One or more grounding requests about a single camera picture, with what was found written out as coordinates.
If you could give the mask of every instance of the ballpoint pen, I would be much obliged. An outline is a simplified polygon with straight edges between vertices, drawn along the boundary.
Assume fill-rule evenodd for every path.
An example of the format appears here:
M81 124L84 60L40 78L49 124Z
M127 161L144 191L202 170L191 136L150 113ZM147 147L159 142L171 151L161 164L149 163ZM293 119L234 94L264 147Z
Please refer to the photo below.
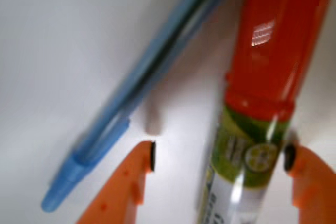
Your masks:
M116 96L63 163L41 203L44 211L56 210L127 130L131 113L169 70L218 2L219 0L181 0L136 68L116 92Z

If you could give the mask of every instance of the red marker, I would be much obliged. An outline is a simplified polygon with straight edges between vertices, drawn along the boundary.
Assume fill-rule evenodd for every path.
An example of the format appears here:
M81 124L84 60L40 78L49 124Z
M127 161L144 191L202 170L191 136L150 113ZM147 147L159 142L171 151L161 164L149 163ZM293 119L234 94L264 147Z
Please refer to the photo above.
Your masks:
M198 223L255 223L328 0L245 0Z

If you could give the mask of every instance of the blue pen cap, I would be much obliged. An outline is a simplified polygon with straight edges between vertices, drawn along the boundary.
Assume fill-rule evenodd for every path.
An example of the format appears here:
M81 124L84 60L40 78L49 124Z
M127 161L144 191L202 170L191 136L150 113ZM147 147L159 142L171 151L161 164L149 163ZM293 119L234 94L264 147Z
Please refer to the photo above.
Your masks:
M111 144L127 130L130 121L124 122L116 131L111 132L107 137L111 139ZM50 190L41 203L41 208L45 212L55 211L73 188L88 174L104 157L105 152L101 153L99 159L91 164L82 164L76 158L76 153L72 153L62 165L59 173L56 175Z

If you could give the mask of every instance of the white table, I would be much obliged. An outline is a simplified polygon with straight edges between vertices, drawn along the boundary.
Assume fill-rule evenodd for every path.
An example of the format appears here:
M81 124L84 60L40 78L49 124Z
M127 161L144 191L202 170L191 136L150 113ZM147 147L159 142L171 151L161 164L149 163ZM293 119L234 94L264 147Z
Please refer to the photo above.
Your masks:
M0 0L0 223L74 223L128 151L146 139L157 140L156 171L147 177L137 223L194 223L241 0L221 4L135 112L122 140L61 207L52 214L40 209L71 147L176 1ZM293 120L304 143L333 168L334 3ZM148 124L160 136L149 136ZM280 160L258 223L297 223L290 183Z

